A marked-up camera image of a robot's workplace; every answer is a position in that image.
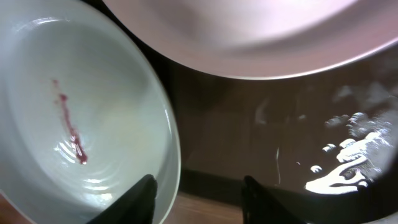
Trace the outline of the grey white plate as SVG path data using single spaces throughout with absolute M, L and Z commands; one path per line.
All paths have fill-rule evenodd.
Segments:
M 163 223 L 180 180 L 155 71 L 80 1 L 1 2 L 1 192 L 32 223 L 87 223 L 144 176 Z

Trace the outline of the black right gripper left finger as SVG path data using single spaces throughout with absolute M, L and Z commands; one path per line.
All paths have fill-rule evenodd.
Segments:
M 87 224 L 152 224 L 157 181 L 147 174 Z

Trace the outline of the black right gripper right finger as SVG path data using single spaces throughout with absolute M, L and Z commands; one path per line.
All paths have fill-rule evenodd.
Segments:
M 306 224 L 251 176 L 243 179 L 241 197 L 244 224 Z

